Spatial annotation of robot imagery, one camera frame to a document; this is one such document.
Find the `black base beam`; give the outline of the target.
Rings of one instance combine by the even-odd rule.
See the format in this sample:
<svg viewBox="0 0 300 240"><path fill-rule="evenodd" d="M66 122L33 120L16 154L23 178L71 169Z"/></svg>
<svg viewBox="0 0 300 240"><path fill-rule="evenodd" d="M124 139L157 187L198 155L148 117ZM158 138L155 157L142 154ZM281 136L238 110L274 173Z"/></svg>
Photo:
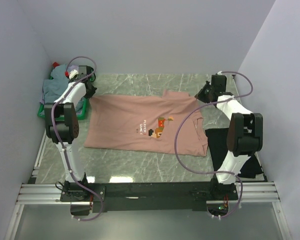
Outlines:
<svg viewBox="0 0 300 240"><path fill-rule="evenodd" d="M87 216L113 211L192 210L207 211L209 201L239 198L235 184L223 185L216 177L198 182L89 183L65 181L60 201L70 203L71 213Z"/></svg>

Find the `green plastic bin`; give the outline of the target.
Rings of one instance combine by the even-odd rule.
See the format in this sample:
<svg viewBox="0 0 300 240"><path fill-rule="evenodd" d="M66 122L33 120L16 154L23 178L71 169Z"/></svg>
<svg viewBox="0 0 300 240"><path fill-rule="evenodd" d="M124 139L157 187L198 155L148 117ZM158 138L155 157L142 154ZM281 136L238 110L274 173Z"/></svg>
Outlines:
<svg viewBox="0 0 300 240"><path fill-rule="evenodd" d="M80 99L80 101L78 102L78 104L76 105L75 111L76 111L78 120L85 119L87 104L88 104L88 100L86 98L82 97ZM39 106L39 109L37 112L37 116L42 119L45 118L44 105L41 104L41 100L40 100L40 106Z"/></svg>

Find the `black folded t-shirt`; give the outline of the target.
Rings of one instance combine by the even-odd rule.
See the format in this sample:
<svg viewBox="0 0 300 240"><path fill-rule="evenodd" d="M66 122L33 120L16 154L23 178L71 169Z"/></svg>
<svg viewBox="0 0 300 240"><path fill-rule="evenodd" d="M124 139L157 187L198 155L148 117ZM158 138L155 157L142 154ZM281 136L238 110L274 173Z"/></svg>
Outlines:
<svg viewBox="0 0 300 240"><path fill-rule="evenodd" d="M219 170L228 153L228 130L228 128L210 128L205 131L214 171ZM262 167L257 157L253 155L242 166L238 176L240 178L255 179L260 174L263 174Z"/></svg>

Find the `aluminium frame rail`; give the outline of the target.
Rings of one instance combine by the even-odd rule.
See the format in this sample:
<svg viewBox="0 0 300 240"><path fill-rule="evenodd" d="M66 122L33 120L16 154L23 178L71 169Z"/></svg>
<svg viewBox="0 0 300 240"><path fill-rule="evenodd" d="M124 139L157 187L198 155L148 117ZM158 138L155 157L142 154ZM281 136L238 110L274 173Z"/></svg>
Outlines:
<svg viewBox="0 0 300 240"><path fill-rule="evenodd" d="M184 156L189 166L198 166L200 174L195 174L179 163L174 154L85 148L83 139L87 132L81 132L76 139L79 161L83 165L88 183L166 183L166 182L209 182L213 175L210 155L205 157ZM55 144L44 136L37 155L35 169L39 181L23 184L16 202L20 205L65 204L61 202L61 188L65 183L65 169L61 155ZM273 182L265 179L255 181L236 180L237 200L226 202L208 201L208 204L273 203L280 200Z"/></svg>

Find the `grey-blue t-shirt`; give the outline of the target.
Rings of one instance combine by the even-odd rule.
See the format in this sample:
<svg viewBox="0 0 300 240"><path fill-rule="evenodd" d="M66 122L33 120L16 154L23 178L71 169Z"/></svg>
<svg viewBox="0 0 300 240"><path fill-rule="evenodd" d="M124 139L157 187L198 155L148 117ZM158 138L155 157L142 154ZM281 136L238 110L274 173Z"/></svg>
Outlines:
<svg viewBox="0 0 300 240"><path fill-rule="evenodd" d="M41 104L53 103L67 89L69 80L65 76L66 66L66 64L56 66L50 78L43 81Z"/></svg>

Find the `red garment in bin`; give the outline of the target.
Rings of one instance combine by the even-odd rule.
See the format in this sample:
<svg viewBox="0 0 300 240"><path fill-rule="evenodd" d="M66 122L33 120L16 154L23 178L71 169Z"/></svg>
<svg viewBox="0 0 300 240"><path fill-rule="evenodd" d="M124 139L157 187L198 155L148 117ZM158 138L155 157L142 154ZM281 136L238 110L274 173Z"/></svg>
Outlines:
<svg viewBox="0 0 300 240"><path fill-rule="evenodd" d="M54 63L52 64L52 66L53 66L54 68L58 67L59 65L60 65L60 64L57 63L57 62L54 62Z"/></svg>

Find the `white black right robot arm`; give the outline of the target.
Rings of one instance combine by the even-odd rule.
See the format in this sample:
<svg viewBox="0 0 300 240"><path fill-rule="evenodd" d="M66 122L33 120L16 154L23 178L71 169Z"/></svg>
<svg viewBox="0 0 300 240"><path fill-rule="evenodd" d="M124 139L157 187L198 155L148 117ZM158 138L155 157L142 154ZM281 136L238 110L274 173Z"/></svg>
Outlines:
<svg viewBox="0 0 300 240"><path fill-rule="evenodd" d="M263 147L263 116L246 109L231 92L226 91L224 71L211 76L195 98L213 105L229 119L226 128L206 130L208 147L217 182L209 187L212 198L227 194L226 185L236 182L245 163Z"/></svg>

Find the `pink printed t-shirt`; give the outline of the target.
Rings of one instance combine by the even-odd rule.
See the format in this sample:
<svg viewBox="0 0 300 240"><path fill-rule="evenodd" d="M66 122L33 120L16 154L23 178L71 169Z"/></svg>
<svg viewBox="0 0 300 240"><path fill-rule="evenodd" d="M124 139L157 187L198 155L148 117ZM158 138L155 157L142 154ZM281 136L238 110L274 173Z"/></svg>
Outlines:
<svg viewBox="0 0 300 240"><path fill-rule="evenodd" d="M86 148L204 157L208 138L197 99L165 90L162 96L101 95L92 109Z"/></svg>

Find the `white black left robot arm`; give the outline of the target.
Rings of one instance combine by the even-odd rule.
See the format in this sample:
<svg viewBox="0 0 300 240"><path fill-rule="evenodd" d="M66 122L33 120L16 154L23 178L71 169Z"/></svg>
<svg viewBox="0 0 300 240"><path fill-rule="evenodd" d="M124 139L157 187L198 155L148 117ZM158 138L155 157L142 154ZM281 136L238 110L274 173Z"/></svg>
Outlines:
<svg viewBox="0 0 300 240"><path fill-rule="evenodd" d="M44 105L45 130L48 138L57 146L65 169L65 182L62 193L86 200L94 191L89 188L85 170L80 163L76 138L79 136L79 122L76 106L82 98L91 98L97 88L93 86L95 69L79 66L65 71L67 87L53 102Z"/></svg>

